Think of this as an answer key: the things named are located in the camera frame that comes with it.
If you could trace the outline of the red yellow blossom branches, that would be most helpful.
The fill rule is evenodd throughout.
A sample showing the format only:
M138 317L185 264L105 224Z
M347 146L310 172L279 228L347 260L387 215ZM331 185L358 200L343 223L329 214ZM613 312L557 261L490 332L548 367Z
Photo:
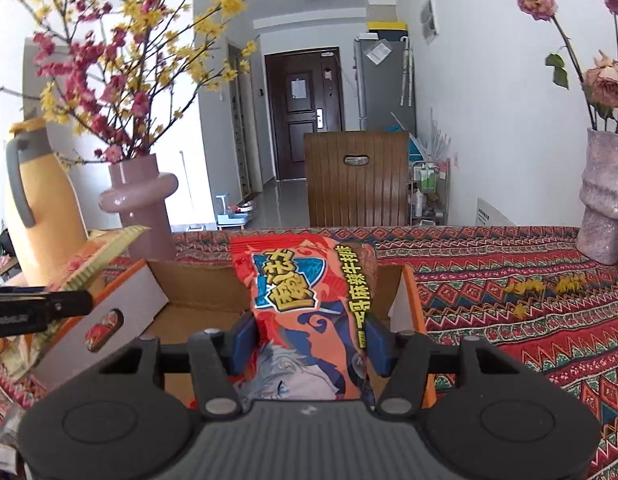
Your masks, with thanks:
M247 0L13 0L34 23L33 67L43 89L30 102L47 122L100 142L92 162L148 156L203 90L251 68L220 42Z

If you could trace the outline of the red cardboard snack box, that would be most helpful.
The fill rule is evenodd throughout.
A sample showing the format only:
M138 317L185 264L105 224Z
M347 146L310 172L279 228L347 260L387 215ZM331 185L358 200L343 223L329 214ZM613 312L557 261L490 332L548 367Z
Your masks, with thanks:
M372 312L394 332L425 330L424 316L410 266L376 269ZM203 330L229 330L251 313L251 294L231 266L174 262L137 263L95 299L94 310L54 344L32 372L47 391L140 336L163 344L182 344ZM369 363L374 397L384 382Z

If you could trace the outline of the wooden chair back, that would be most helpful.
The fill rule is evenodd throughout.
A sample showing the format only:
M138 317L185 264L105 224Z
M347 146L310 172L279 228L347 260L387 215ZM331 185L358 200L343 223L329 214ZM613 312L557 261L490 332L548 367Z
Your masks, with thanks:
M303 139L314 228L409 223L405 131L308 133Z

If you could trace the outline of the textured pink vase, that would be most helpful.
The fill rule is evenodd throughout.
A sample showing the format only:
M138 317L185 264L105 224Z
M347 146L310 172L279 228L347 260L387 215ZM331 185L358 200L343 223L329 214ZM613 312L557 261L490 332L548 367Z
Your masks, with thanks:
M579 198L585 206L576 247L602 264L618 260L618 134L588 130Z

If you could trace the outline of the fallen yellow petals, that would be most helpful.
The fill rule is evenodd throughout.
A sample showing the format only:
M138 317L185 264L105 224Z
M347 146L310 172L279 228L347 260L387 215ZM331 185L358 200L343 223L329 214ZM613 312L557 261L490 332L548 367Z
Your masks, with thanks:
M564 274L556 284L547 284L540 278L526 278L524 281L511 282L504 289L506 297L513 296L515 303L510 311L515 318L522 320L530 314L533 304L541 304L549 292L556 297L580 294L587 288L587 279L584 274Z

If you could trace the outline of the pink glass vase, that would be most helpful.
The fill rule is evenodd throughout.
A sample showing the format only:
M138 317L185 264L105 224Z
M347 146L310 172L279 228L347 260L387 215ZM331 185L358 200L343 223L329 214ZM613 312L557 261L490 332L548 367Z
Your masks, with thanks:
M111 186L98 198L100 209L118 214L121 224L145 226L129 247L133 261L175 260L177 250L166 200L179 186L178 178L158 169L155 155L116 162L109 166Z

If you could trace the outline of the dark entrance door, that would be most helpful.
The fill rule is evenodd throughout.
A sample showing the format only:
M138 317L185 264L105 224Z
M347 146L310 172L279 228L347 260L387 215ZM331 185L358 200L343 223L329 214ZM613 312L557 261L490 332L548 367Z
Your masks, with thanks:
M305 135L345 126L339 50L268 54L265 69L277 178L303 179Z

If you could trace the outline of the yellow thermos jug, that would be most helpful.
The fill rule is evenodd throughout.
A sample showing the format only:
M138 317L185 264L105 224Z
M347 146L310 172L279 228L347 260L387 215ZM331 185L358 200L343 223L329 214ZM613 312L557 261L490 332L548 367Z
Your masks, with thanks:
M74 187L51 147L42 117L10 128L6 170L14 212L7 222L24 279L50 284L88 235Z

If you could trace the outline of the grey refrigerator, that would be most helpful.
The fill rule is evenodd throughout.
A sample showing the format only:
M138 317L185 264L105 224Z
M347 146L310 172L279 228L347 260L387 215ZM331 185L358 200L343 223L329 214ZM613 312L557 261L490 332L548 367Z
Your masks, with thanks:
M398 41L361 36L353 42L361 130L416 133L407 44L405 36Z

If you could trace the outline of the metal storage rack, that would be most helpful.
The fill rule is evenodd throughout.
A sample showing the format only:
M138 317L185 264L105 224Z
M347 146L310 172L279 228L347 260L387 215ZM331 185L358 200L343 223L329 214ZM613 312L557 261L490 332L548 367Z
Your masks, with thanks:
M446 226L449 212L450 138L429 112L431 132L409 136L408 212L411 226Z

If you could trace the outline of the red anime snack bag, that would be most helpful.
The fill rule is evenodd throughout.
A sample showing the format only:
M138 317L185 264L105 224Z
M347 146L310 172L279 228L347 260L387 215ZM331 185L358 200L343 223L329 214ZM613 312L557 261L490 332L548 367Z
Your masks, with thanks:
M234 272L251 294L259 341L233 384L254 401L374 401L364 323L374 250L315 234L235 237Z

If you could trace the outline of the patterned red tablecloth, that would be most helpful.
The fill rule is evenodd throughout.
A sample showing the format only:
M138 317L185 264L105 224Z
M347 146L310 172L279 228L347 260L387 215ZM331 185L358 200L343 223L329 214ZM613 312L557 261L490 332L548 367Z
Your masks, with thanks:
M411 229L373 238L410 266L433 341L413 419L360 401L198 411L182 344L136 342L24 415L39 479L618 479L618 264L568 228ZM519 320L511 282L584 274Z

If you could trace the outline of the orange striped snack bar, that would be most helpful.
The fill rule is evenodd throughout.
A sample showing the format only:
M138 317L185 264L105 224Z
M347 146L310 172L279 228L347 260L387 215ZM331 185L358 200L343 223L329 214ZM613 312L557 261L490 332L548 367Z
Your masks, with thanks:
M93 231L88 240L55 275L47 292L89 290L112 260L125 252L137 238L149 232L148 226ZM33 370L47 352L74 326L72 321L52 321L41 333L10 336L2 341L0 369L19 380Z

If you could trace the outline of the dried pink roses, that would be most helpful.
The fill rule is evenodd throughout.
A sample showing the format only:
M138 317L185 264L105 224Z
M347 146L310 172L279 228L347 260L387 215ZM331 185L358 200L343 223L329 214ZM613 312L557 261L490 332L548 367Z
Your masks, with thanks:
M556 87L577 88L591 129L618 136L618 0L515 0L552 27L559 45L544 59Z

